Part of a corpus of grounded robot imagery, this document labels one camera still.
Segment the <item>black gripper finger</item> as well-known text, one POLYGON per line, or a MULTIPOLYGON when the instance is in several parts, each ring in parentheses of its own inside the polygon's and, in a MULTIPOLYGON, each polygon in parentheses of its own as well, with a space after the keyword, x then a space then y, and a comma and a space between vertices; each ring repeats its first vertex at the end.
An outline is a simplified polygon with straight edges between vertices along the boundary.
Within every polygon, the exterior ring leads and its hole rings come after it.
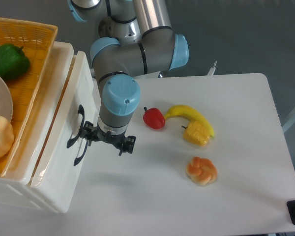
POLYGON ((133 153, 134 145, 136 142, 136 136, 123 136, 118 143, 119 156, 123 153, 133 153))
POLYGON ((92 142, 98 142, 97 126, 94 126, 90 121, 85 121, 80 137, 87 141, 90 146, 92 142))

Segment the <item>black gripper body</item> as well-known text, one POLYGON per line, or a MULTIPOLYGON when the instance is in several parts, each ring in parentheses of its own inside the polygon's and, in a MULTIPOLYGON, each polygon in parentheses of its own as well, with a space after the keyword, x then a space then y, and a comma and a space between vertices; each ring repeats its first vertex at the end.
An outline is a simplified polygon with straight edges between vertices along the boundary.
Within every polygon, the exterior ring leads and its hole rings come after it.
POLYGON ((95 132, 95 142, 105 142, 107 144, 111 144, 116 148, 120 148, 123 144, 125 131, 122 133, 115 134, 110 130, 104 130, 101 128, 99 124, 96 127, 95 132))

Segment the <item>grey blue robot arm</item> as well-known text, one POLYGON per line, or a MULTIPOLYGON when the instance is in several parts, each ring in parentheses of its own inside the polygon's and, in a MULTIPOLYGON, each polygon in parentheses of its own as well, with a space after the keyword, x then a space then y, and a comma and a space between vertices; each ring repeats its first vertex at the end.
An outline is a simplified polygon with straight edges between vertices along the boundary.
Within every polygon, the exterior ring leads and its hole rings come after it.
POLYGON ((101 99, 97 124, 82 121, 78 136, 132 153, 136 138, 126 136, 139 104, 136 76, 172 70, 187 64, 185 37, 175 34, 163 0, 70 0, 77 21, 99 23, 99 39, 90 48, 90 62, 101 99))

